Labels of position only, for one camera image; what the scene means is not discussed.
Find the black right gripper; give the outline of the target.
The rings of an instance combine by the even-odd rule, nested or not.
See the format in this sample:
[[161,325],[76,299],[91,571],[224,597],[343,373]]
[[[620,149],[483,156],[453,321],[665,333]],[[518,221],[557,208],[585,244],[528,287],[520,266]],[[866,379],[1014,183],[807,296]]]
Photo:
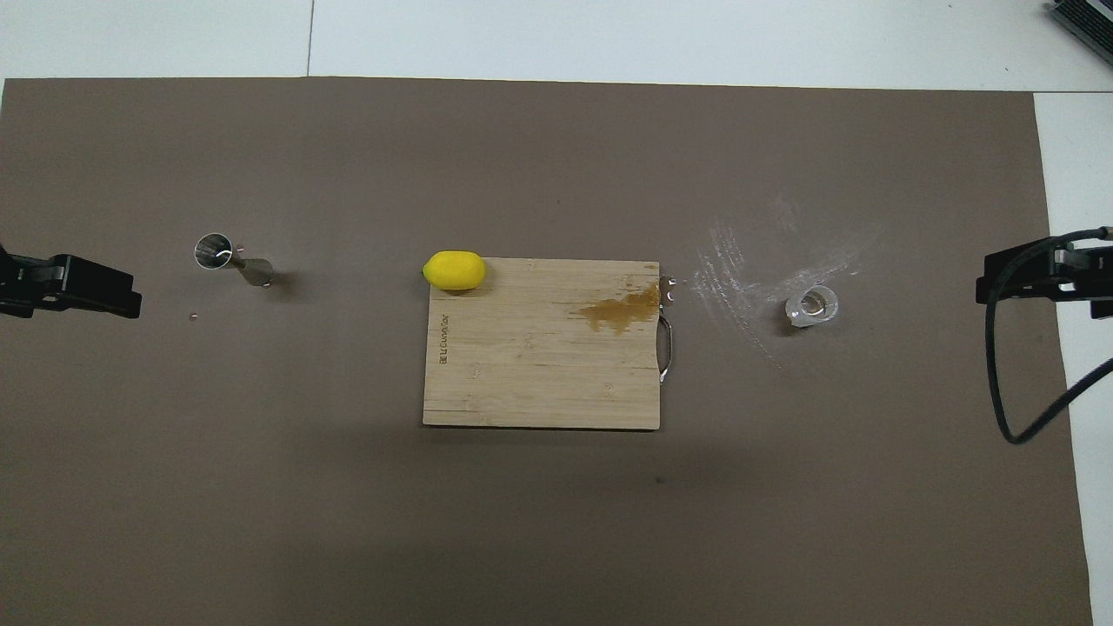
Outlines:
[[[976,301],[986,304],[989,288],[999,278],[1009,262],[1034,242],[1001,250],[986,255],[983,274],[976,280]],[[1089,270],[1090,258],[1090,317],[1113,317],[1113,245],[1093,247],[1089,253],[1075,250],[1073,244],[1058,244],[1022,262],[1004,282],[1001,300],[1044,299],[1052,302],[1077,300],[1074,290],[1065,286]]]

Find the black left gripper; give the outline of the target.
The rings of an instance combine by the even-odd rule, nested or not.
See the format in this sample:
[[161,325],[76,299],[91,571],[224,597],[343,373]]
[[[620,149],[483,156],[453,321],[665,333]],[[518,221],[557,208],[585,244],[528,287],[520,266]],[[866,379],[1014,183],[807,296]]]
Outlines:
[[0,314],[33,316],[49,281],[49,309],[92,310],[112,316],[140,317],[142,294],[134,275],[76,255],[56,255],[48,263],[12,256],[0,246]]

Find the steel double jigger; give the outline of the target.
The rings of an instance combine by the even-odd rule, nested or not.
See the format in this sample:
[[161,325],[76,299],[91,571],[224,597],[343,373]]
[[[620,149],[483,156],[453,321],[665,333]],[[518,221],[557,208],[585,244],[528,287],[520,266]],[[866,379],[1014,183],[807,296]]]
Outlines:
[[194,247],[194,258],[204,270],[235,270],[254,288],[270,288],[276,276],[270,261],[236,254],[237,246],[221,233],[201,236]]

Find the small clear glass cup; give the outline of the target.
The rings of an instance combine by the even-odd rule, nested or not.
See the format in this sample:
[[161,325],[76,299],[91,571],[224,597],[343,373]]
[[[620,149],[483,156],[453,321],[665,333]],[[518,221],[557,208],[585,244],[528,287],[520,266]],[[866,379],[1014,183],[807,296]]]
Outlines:
[[838,316],[840,302],[833,288],[814,284],[799,290],[784,302],[784,316],[792,329],[802,330],[828,323]]

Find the grey ribbed device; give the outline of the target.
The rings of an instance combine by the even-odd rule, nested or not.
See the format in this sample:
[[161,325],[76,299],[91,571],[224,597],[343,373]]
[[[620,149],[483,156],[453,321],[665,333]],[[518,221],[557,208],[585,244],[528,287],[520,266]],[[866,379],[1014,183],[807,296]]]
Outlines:
[[1113,48],[1113,0],[1052,0],[1048,13],[1080,40]]

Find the brown table mat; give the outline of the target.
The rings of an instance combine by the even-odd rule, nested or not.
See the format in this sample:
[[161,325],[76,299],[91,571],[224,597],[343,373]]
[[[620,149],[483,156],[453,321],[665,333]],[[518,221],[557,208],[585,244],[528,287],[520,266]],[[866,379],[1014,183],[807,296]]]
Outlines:
[[[0,316],[0,625],[1089,626],[974,299],[1043,182],[1018,92],[8,80],[0,243],[142,316]],[[424,427],[439,250],[659,262],[661,429]]]

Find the yellow lemon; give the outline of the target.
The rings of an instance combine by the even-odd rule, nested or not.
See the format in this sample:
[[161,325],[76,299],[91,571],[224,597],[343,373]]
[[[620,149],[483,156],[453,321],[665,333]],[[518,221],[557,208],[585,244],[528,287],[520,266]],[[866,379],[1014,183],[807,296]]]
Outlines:
[[477,288],[486,277],[483,257],[467,250],[442,250],[430,257],[422,267],[423,277],[432,288]]

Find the bamboo cutting board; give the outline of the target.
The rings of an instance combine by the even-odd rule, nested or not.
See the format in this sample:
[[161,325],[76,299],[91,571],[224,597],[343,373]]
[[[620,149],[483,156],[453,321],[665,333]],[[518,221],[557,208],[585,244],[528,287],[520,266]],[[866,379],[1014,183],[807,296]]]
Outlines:
[[656,431],[661,265],[485,258],[430,290],[425,426]]

